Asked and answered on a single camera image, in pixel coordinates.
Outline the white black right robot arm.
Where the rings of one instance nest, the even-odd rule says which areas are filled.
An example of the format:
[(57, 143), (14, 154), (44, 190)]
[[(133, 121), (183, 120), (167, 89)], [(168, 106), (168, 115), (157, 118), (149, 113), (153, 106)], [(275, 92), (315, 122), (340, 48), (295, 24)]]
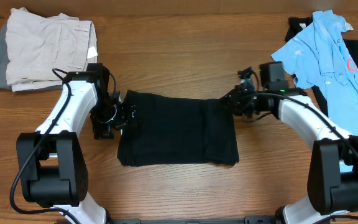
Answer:
[(281, 62), (238, 71), (241, 79), (220, 98), (225, 109), (251, 123), (274, 115), (311, 149), (307, 195), (274, 216), (245, 217), (245, 223), (331, 223), (358, 220), (358, 136), (340, 128), (301, 88), (290, 88)]

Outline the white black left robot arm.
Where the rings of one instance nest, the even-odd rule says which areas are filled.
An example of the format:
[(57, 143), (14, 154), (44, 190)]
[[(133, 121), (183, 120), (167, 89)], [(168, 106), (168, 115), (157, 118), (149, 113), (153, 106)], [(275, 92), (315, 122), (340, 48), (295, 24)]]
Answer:
[(101, 63), (88, 64), (84, 72), (52, 72), (62, 81), (62, 94), (33, 133), (17, 138), (19, 171), (9, 202), (21, 214), (58, 212), (69, 223), (111, 223), (109, 212), (88, 192), (78, 138), (89, 118), (95, 139), (112, 139), (114, 130), (137, 125), (137, 108), (124, 105), (118, 91), (108, 92), (112, 73)]

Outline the plain black t-shirt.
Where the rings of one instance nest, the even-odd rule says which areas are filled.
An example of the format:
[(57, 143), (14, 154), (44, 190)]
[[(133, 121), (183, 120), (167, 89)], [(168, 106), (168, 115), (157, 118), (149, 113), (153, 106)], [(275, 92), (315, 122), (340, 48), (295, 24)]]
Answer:
[(217, 99), (169, 98), (129, 90), (135, 123), (122, 130), (117, 158), (124, 166), (239, 162), (233, 115)]

